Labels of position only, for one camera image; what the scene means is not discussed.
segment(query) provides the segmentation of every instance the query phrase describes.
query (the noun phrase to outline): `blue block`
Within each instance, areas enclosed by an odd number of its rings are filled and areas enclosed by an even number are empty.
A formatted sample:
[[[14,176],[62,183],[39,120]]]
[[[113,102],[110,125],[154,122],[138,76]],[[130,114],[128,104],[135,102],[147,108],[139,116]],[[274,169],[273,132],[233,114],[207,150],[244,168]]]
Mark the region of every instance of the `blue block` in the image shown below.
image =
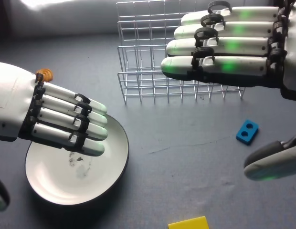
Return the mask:
[[[238,133],[236,134],[236,139],[246,145],[250,145],[253,141],[256,133],[258,131],[258,124],[246,120],[242,125]]]

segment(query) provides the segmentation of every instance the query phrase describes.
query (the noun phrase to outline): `gray surface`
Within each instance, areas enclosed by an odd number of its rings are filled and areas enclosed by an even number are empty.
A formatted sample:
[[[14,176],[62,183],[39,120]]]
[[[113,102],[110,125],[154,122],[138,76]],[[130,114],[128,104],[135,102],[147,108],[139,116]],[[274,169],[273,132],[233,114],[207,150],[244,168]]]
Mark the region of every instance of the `gray surface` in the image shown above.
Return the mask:
[[[244,99],[208,96],[129,99],[117,81],[116,36],[60,38],[0,45],[0,61],[35,72],[53,70],[54,84],[107,105],[125,128],[130,159],[117,187],[91,208],[62,210],[35,197],[26,181],[29,142],[0,142],[0,178],[11,206],[0,229],[166,229],[205,215],[211,229],[296,229],[296,176],[253,182],[243,161],[258,147],[296,134],[296,102],[278,90],[252,88]],[[260,126],[251,146],[235,139],[245,119]]]
[[[116,2],[124,1],[129,0],[5,0],[4,3],[14,36],[32,37],[117,33]],[[270,1],[228,0],[232,6],[243,6],[244,2],[246,6],[264,6]],[[197,10],[205,10],[209,2],[210,0],[181,0],[181,11],[194,11],[194,3]],[[177,4],[167,4],[167,12],[177,12],[176,7],[178,8]],[[134,10],[132,3],[121,7],[119,11],[121,15],[149,14],[148,6],[137,6]]]

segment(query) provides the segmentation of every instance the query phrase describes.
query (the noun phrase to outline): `orange ring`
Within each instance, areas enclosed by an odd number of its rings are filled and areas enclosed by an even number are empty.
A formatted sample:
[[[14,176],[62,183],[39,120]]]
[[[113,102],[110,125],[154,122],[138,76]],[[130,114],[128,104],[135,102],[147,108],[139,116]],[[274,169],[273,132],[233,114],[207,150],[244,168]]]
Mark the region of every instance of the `orange ring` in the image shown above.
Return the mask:
[[[48,68],[41,68],[37,70],[36,73],[41,73],[43,75],[43,82],[49,82],[53,80],[53,72]]]

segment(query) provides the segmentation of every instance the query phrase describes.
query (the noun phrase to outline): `yellow sticky note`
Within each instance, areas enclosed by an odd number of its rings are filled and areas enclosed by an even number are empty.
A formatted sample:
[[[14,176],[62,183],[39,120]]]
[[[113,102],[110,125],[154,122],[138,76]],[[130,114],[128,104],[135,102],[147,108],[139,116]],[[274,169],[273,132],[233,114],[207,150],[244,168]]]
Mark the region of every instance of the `yellow sticky note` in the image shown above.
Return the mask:
[[[206,217],[201,216],[178,223],[168,224],[168,229],[209,229],[209,224],[207,223]]]

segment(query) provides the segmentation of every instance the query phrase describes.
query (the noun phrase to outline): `plate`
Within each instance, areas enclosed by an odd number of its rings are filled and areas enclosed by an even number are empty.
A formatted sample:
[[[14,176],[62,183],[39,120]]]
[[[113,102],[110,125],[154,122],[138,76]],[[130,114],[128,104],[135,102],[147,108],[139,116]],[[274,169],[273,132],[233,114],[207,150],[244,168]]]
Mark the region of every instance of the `plate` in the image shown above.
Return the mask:
[[[105,152],[98,157],[32,142],[25,170],[33,190],[45,200],[60,205],[88,202],[106,193],[123,175],[129,158],[125,130],[106,115],[108,137]]]

